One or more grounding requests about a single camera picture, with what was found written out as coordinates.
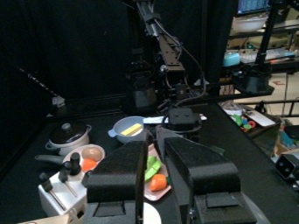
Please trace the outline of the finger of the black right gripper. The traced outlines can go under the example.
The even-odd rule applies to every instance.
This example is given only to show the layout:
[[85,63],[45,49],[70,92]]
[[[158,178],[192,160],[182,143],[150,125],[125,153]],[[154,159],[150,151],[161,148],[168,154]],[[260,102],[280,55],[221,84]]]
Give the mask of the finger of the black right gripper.
[[172,137],[173,136],[173,132],[168,129],[165,129],[161,125],[157,125],[154,127],[154,132],[156,132],[156,140],[157,140],[157,144],[160,146],[164,145],[164,139],[166,137]]

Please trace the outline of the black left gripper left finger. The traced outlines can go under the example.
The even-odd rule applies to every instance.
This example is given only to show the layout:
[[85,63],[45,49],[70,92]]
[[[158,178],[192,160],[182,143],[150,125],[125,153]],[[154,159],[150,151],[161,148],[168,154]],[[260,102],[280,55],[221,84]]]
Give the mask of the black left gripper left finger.
[[124,144],[98,163],[86,187],[82,224],[142,224],[146,142]]

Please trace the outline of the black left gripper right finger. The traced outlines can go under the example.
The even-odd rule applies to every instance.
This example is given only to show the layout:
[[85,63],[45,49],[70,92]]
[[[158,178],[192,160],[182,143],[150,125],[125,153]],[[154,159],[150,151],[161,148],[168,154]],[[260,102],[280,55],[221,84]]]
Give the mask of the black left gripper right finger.
[[162,140],[180,224],[256,224],[239,170],[216,151],[182,137]]

